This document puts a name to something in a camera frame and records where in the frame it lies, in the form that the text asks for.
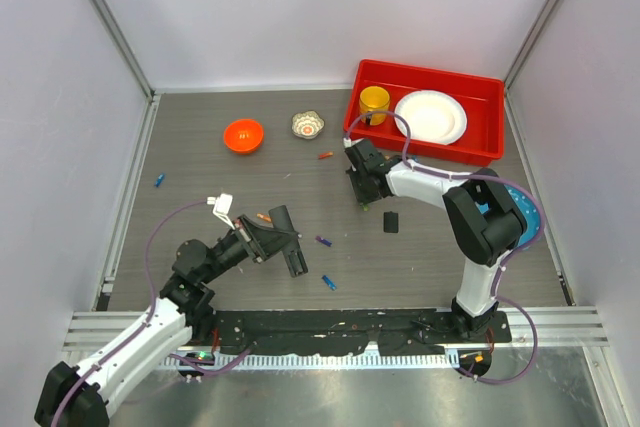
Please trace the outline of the black battery cover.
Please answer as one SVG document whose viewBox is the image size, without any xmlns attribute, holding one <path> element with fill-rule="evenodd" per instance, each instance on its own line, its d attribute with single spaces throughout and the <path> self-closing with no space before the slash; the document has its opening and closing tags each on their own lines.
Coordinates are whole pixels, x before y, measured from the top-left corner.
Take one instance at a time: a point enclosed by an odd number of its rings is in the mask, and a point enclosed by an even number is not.
<svg viewBox="0 0 640 427">
<path fill-rule="evenodd" d="M 399 214 L 394 211 L 386 211 L 383 214 L 383 231 L 397 234 L 399 232 Z"/>
</svg>

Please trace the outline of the black remote control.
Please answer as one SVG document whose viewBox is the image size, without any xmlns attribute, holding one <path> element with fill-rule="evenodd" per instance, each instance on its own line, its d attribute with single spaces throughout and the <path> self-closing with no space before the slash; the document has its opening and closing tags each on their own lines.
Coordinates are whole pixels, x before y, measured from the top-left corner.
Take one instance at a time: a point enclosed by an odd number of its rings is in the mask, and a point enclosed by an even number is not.
<svg viewBox="0 0 640 427">
<path fill-rule="evenodd" d="M 300 246 L 300 235 L 293 226 L 289 210 L 285 205 L 269 211 L 272 227 L 286 238 L 281 252 L 289 273 L 293 278 L 308 273 L 307 263 Z"/>
</svg>

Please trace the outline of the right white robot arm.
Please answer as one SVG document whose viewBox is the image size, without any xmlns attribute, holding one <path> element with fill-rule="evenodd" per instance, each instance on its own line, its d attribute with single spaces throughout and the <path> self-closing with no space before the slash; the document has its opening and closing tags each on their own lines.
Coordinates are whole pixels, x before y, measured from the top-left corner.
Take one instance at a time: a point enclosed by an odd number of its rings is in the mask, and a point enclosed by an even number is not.
<svg viewBox="0 0 640 427">
<path fill-rule="evenodd" d="M 449 171 L 419 170 L 415 161 L 385 157 L 368 139 L 343 141 L 350 162 L 346 173 L 356 200 L 368 205 L 387 197 L 406 197 L 446 211 L 456 244 L 465 257 L 461 286 L 451 303 L 451 327 L 472 342 L 483 335 L 497 309 L 494 279 L 499 262 L 518 246 L 527 229 L 524 215 L 491 169 L 492 179 L 456 179 Z"/>
</svg>

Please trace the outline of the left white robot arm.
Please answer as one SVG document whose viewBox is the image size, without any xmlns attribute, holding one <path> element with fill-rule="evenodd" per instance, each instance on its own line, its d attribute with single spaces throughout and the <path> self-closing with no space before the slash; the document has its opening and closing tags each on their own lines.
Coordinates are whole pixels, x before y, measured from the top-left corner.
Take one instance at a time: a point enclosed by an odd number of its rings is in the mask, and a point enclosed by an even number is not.
<svg viewBox="0 0 640 427">
<path fill-rule="evenodd" d="M 192 239 L 176 251 L 172 274 L 149 307 L 97 352 L 71 366 L 64 361 L 47 374 L 34 414 L 39 426 L 107 426 L 131 392 L 162 360 L 189 343 L 205 344 L 215 314 L 209 283 L 246 259 L 262 263 L 282 254 L 291 276 L 307 273 L 300 234 L 286 206 L 269 212 L 261 226 L 245 215 L 209 247 Z"/>
</svg>

